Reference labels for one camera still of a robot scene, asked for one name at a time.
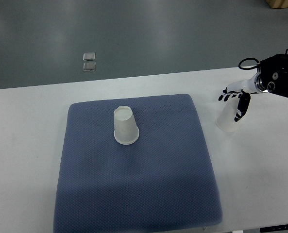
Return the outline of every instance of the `small square object on floor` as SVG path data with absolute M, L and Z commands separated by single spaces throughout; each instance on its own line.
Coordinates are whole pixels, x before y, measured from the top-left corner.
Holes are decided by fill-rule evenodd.
M 84 53 L 84 61 L 93 61 L 93 60 L 95 60 L 95 52 Z
M 139 138 L 114 138 L 113 112 L 129 106 Z M 221 222 L 219 192 L 189 95 L 71 105 L 55 233 L 169 231 Z

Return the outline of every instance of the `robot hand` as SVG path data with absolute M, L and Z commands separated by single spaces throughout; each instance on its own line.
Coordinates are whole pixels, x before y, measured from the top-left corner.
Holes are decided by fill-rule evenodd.
M 247 60 L 254 60 L 257 65 L 250 68 L 242 67 Z M 235 121 L 239 121 L 247 112 L 251 94 L 270 92 L 288 98 L 288 49 L 285 54 L 277 54 L 259 62 L 255 58 L 242 60 L 238 67 L 243 70 L 257 68 L 257 73 L 249 80 L 232 83 L 223 90 L 219 101 L 239 98 Z

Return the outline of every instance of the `blue cushion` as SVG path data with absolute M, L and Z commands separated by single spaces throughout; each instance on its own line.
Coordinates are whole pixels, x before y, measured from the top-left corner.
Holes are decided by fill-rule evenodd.
M 114 138 L 129 106 L 140 134 Z M 189 95 L 71 105 L 54 214 L 55 233 L 156 232 L 209 226 L 222 212 L 201 124 Z

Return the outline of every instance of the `textured fabric pad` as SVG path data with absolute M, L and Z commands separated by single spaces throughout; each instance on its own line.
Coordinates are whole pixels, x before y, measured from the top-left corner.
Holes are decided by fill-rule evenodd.
M 113 112 L 129 106 L 139 138 L 114 138 Z M 189 95 L 71 105 L 54 232 L 156 232 L 221 222 L 219 192 Z

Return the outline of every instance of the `clear plastic cup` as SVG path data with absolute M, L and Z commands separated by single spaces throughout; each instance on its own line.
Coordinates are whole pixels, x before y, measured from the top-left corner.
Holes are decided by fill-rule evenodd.
M 216 124 L 220 129 L 226 132 L 234 132 L 240 127 L 240 123 L 235 122 L 238 103 L 238 98 L 230 98 L 227 101 L 226 106 L 223 108 L 221 114 L 216 119 Z
M 114 111 L 114 137 L 117 142 L 129 145 L 137 141 L 139 129 L 133 111 L 128 106 L 120 106 Z

